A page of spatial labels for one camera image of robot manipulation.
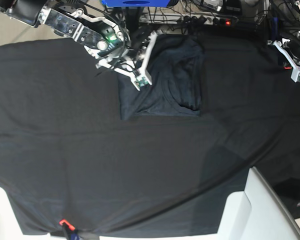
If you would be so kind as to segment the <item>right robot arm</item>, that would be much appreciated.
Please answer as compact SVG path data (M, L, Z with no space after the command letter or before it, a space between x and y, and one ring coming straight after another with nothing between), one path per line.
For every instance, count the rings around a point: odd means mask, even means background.
M0 13L73 39L96 60L96 68L128 77L137 90L153 83L147 67L158 34L148 28L131 34L122 11L107 13L82 0L0 0Z

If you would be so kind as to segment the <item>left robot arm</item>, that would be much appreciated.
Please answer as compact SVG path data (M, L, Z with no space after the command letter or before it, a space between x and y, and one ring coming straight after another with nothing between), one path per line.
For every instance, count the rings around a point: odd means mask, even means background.
M279 63L300 83L300 0L270 0L269 5L273 17L267 45L278 50Z

